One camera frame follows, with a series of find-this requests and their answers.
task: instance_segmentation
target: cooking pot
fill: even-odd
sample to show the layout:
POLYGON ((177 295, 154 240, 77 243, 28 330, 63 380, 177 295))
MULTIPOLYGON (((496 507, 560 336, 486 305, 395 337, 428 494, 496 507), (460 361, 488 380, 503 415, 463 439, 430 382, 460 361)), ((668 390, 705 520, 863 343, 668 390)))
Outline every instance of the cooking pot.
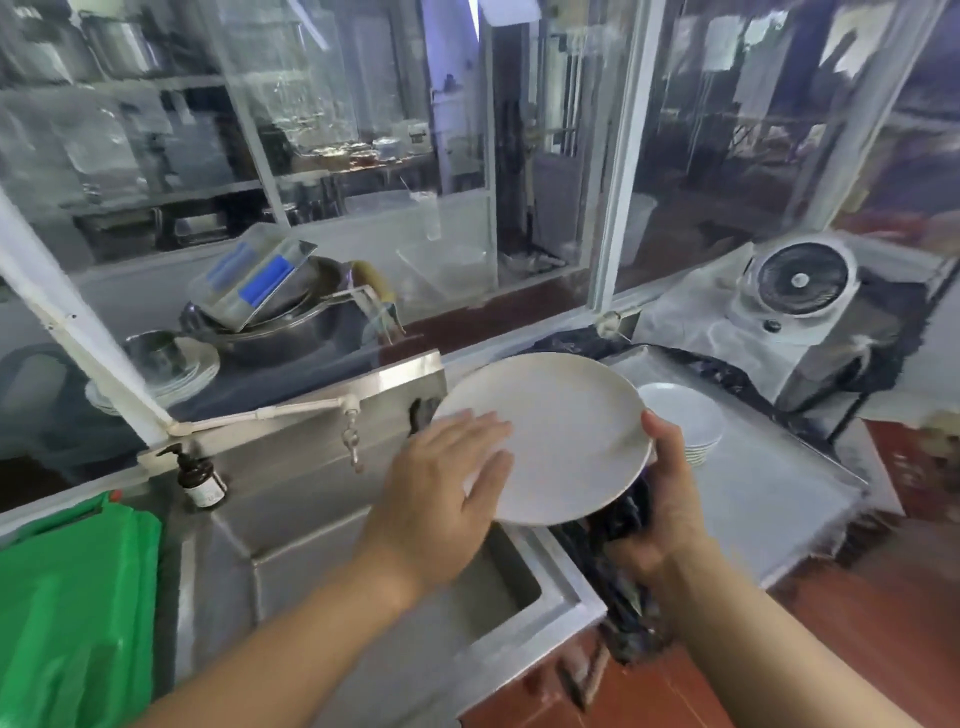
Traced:
POLYGON ((348 268, 335 260, 311 257, 313 286, 293 307, 234 333, 188 303, 180 315, 187 336, 212 344, 224 356, 249 366, 275 366, 316 351, 340 323, 341 306, 328 297, 347 287, 348 268))

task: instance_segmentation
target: stainless steel sink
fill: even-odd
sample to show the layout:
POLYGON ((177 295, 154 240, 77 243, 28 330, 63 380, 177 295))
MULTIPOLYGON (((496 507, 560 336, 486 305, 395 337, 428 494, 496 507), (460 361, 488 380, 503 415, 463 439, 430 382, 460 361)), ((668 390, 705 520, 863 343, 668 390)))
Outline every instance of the stainless steel sink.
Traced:
MULTIPOLYGON (((365 403, 366 417, 376 410, 365 403)), ((167 625, 172 643, 157 652, 174 666, 174 682, 296 604, 349 558, 407 435, 399 429, 405 421, 383 415, 377 426, 362 426, 363 474, 336 440, 318 438, 335 421, 314 418, 228 453, 223 467, 234 478, 218 509, 171 516, 167 559, 176 564, 161 573, 168 594, 157 632, 167 625)), ((453 584, 365 652, 315 725, 447 724, 603 614, 548 531, 495 526, 453 584)))

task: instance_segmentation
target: person's right hand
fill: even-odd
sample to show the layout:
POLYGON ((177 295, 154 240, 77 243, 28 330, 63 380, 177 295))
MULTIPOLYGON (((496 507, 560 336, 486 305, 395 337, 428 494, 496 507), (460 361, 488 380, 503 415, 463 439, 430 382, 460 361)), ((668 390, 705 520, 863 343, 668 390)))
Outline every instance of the person's right hand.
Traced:
POLYGON ((705 542, 708 536, 680 428, 649 409, 641 420, 657 449, 657 462, 645 474, 653 501, 650 527, 609 544, 607 553, 634 579, 650 585, 667 559, 705 542))
POLYGON ((512 431, 493 412, 462 412, 410 438, 394 459, 354 562, 402 608, 452 581, 480 550, 514 466, 509 452, 494 450, 512 431))

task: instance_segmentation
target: person's left hand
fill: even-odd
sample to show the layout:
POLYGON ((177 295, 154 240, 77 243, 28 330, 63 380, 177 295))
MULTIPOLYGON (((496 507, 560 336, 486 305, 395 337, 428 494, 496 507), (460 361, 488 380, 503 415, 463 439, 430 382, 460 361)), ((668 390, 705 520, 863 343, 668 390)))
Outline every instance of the person's left hand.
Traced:
POLYGON ((514 466, 509 452, 491 452, 512 431, 493 412, 462 412, 410 438, 395 458, 354 562, 403 607, 452 581, 480 550, 514 466), (467 497, 464 481, 477 472, 467 497))

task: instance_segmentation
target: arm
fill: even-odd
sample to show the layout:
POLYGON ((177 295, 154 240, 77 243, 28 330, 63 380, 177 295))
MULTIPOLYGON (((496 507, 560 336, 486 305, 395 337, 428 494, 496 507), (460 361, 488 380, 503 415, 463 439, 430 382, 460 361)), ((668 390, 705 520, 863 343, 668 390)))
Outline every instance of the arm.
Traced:
POLYGON ((364 648, 479 550, 513 467, 512 455, 491 451, 510 430, 494 415, 464 413, 411 438, 352 560, 298 607, 160 699, 135 728, 307 724, 364 648), (464 480, 477 471, 465 497, 464 480))
POLYGON ((644 413, 657 441, 649 532, 611 557, 650 586, 740 728, 913 728, 907 714, 723 557, 707 535, 679 429, 644 413))

